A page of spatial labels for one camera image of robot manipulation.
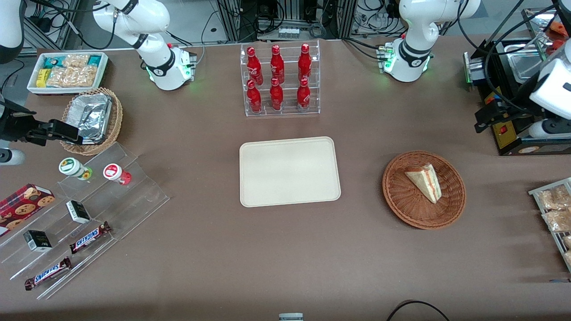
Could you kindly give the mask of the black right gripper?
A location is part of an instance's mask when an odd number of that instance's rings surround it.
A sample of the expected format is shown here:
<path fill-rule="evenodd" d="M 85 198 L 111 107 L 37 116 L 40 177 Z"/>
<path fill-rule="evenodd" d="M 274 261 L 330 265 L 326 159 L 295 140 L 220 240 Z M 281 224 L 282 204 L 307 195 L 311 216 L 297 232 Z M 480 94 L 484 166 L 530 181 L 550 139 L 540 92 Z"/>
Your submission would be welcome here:
<path fill-rule="evenodd" d="M 1 102 L 0 138 L 4 141 L 21 141 L 46 146 L 49 140 L 61 140 L 82 145 L 79 129 L 57 119 L 37 123 L 35 111 L 14 102 Z"/>

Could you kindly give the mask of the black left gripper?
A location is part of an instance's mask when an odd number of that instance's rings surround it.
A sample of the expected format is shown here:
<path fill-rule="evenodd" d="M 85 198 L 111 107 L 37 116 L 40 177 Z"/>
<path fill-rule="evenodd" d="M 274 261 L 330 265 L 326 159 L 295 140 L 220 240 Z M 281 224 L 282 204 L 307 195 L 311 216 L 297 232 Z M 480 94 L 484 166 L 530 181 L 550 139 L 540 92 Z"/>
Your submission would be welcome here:
<path fill-rule="evenodd" d="M 492 126 L 495 118 L 501 118 L 500 122 L 512 121 L 514 128 L 518 131 L 527 129 L 531 124 L 544 119 L 542 107 L 534 103 L 529 98 L 516 100 L 509 103 L 501 98 L 491 98 L 487 100 L 487 108 L 480 108 L 474 114 L 476 124 L 475 132 L 482 133 Z"/>

